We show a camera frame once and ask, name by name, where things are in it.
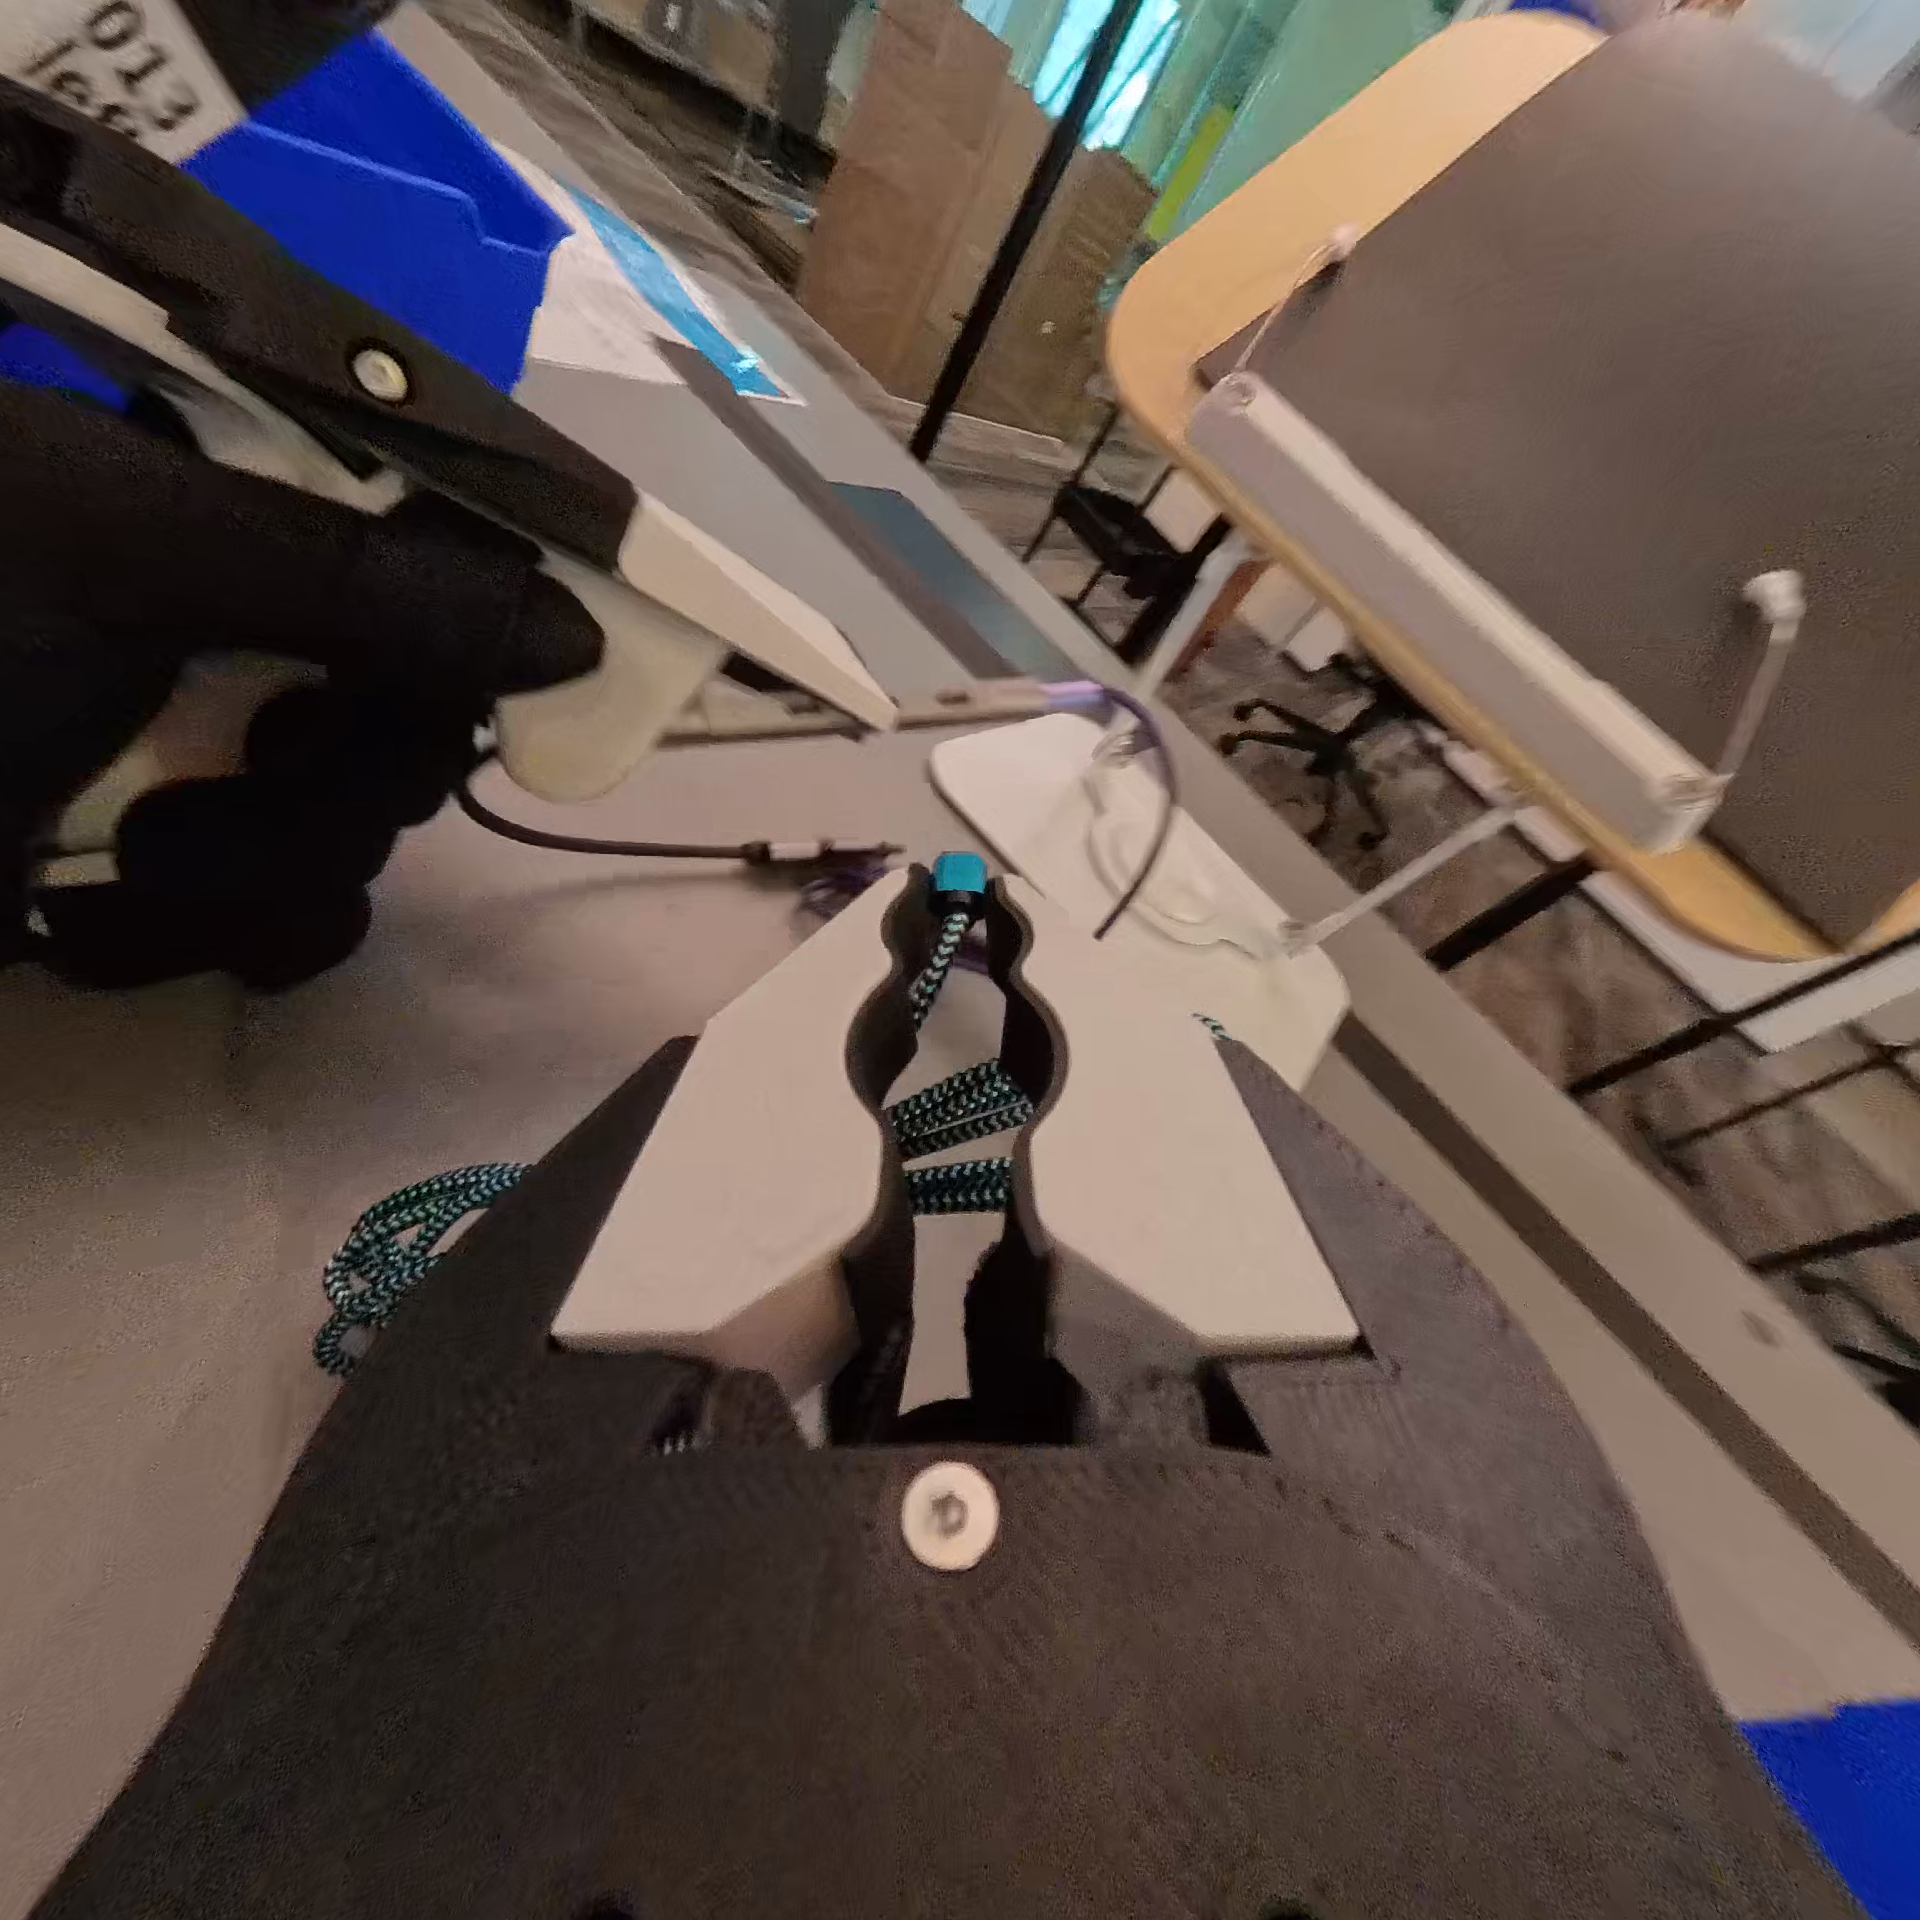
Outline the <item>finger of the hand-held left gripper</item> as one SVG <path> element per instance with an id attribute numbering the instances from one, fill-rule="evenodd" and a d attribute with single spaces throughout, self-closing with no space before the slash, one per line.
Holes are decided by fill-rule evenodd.
<path id="1" fill-rule="evenodd" d="M 616 572 L 727 655 L 750 660 L 839 717 L 873 733 L 901 726 L 896 701 L 827 615 L 658 498 L 637 502 Z"/>
<path id="2" fill-rule="evenodd" d="M 494 703 L 498 761 L 536 801 L 604 799 L 739 660 L 856 728 L 889 733 L 901 722 L 896 701 L 856 660 L 805 653 L 762 663 L 734 647 L 611 647 L 598 667 L 578 678 L 506 692 Z"/>

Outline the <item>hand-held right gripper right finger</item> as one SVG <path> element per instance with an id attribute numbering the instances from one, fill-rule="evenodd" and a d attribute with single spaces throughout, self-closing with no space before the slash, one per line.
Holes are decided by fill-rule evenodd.
<path id="1" fill-rule="evenodd" d="M 1353 1361 L 1365 1335 L 1207 1022 L 1215 1004 L 1023 876 L 992 888 L 1009 1072 L 1032 1114 L 1011 1239 L 1045 1345 L 1112 1398 L 1146 1376 Z"/>

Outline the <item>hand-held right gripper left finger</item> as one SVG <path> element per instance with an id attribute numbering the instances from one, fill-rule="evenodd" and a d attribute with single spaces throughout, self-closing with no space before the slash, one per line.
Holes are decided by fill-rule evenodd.
<path id="1" fill-rule="evenodd" d="M 685 1056 L 551 1324 L 889 1421 L 915 1326 L 915 1224 L 887 1099 L 917 1056 L 917 875 L 869 886 Z"/>

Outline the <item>blue plastic storage bin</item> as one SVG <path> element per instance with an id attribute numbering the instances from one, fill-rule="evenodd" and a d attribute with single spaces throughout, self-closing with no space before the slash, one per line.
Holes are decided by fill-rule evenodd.
<path id="1" fill-rule="evenodd" d="M 1741 1735 L 1861 1908 L 1917 1919 L 1917 1698 L 1752 1719 Z"/>
<path id="2" fill-rule="evenodd" d="M 391 41 L 391 10 L 4 4 L 3 72 L 510 394 L 566 224 Z"/>

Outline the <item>person's left hand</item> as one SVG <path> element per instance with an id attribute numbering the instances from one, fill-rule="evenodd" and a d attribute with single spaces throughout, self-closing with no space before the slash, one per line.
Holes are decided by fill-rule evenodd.
<path id="1" fill-rule="evenodd" d="M 604 660 L 530 540 L 432 493 L 364 515 L 9 382 L 3 495 L 4 964 L 72 987 L 225 975 L 276 994 L 335 969 L 494 708 Z M 41 876 L 187 671 L 230 656 L 315 678 L 252 712 L 236 773 L 135 797 L 109 826 L 112 879 Z"/>

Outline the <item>printed paper sheet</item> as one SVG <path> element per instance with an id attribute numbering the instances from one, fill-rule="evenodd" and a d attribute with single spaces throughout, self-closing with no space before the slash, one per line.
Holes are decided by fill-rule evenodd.
<path id="1" fill-rule="evenodd" d="M 522 178 L 562 222 L 530 324 L 529 367 L 685 385 L 689 379 L 666 363 L 666 348 L 679 346 L 718 373 L 734 396 L 803 403 L 674 253 L 577 187 L 539 169 Z"/>

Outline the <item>black office chair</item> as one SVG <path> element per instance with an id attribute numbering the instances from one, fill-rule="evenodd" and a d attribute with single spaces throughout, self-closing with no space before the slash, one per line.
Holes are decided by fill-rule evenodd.
<path id="1" fill-rule="evenodd" d="M 1174 624 L 1188 593 L 1199 585 L 1203 565 L 1210 563 L 1233 532 L 1224 515 L 1212 515 L 1190 547 L 1174 547 L 1148 517 L 1146 504 L 1089 481 L 1062 482 L 1049 502 L 1049 510 L 1021 554 L 1030 565 L 1055 531 L 1065 531 L 1092 557 L 1092 572 L 1081 593 L 1067 600 L 1067 609 L 1083 621 L 1092 591 L 1114 578 L 1117 587 L 1138 602 L 1138 612 L 1108 649 L 1126 667 L 1141 668 Z"/>
<path id="2" fill-rule="evenodd" d="M 1356 846 L 1362 852 L 1379 852 L 1388 838 L 1391 823 L 1381 804 L 1374 775 L 1362 761 L 1362 742 L 1388 728 L 1418 731 L 1438 722 L 1379 667 L 1336 656 L 1327 672 L 1333 672 L 1343 688 L 1359 698 L 1359 706 L 1345 722 L 1311 718 L 1272 698 L 1246 698 L 1231 708 L 1237 726 L 1222 733 L 1215 748 L 1222 758 L 1235 758 L 1244 748 L 1300 756 L 1306 778 L 1321 789 L 1321 812 L 1306 834 L 1308 844 L 1321 850 L 1328 842 L 1339 821 L 1340 799 L 1347 797 L 1362 821 Z"/>

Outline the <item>stack of cardboard boxes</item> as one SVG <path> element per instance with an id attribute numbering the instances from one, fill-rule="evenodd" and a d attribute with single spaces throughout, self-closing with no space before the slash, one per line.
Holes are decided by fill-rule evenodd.
<path id="1" fill-rule="evenodd" d="M 963 4 L 878 4 L 796 298 L 893 399 L 922 408 L 1055 133 L 1015 50 Z M 1079 148 L 954 406 L 1069 443 L 1102 370 L 1105 298 L 1155 206 L 1122 155 Z"/>

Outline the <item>black floor lamp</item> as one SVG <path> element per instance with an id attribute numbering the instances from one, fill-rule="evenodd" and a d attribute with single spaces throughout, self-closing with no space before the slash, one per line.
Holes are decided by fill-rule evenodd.
<path id="1" fill-rule="evenodd" d="M 1069 175 L 1074 155 L 1083 147 L 1100 90 L 1112 74 L 1125 43 L 1141 14 L 1141 3 L 1112 3 L 1089 39 L 1069 101 L 1052 124 L 1052 133 L 1025 183 L 1012 219 L 981 277 L 954 345 L 933 382 L 922 406 L 908 457 L 926 466 L 939 449 L 948 421 L 958 408 L 976 365 L 988 346 L 996 321 L 1012 293 L 1021 269 L 1034 248 L 1046 212 Z"/>

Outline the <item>wooden book stand white base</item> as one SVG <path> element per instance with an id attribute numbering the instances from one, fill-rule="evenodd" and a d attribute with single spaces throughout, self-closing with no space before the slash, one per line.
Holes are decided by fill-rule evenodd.
<path id="1" fill-rule="evenodd" d="M 1235 370 L 1208 388 L 1196 367 L 1244 324 L 1266 329 L 1290 294 L 1347 264 L 1365 237 L 1610 39 L 1670 16 L 1734 26 L 1668 13 L 1605 35 L 1560 13 L 1499 13 L 1442 29 L 1152 253 L 1119 294 L 1105 345 L 1119 406 L 1148 444 L 1573 838 L 1575 859 L 1553 876 L 1431 948 L 1436 970 L 1500 942 L 1594 872 L 1620 876 L 1709 948 L 1812 966 L 1801 987 L 1594 1069 L 1577 1092 L 1917 953 L 1917 882 L 1862 942 L 1835 946 L 1710 838 L 1803 637 L 1801 578 L 1777 570 L 1748 582 L 1763 653 L 1721 756 L 1704 765 L 1573 663 L 1263 380 Z"/>

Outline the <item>dark grey panel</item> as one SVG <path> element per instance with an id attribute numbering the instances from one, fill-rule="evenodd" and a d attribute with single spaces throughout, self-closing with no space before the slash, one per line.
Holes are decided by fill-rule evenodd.
<path id="1" fill-rule="evenodd" d="M 1835 948 L 1917 885 L 1917 134 L 1730 23 L 1609 39 L 1196 365 L 1258 379 L 1703 765 L 1709 836 Z"/>

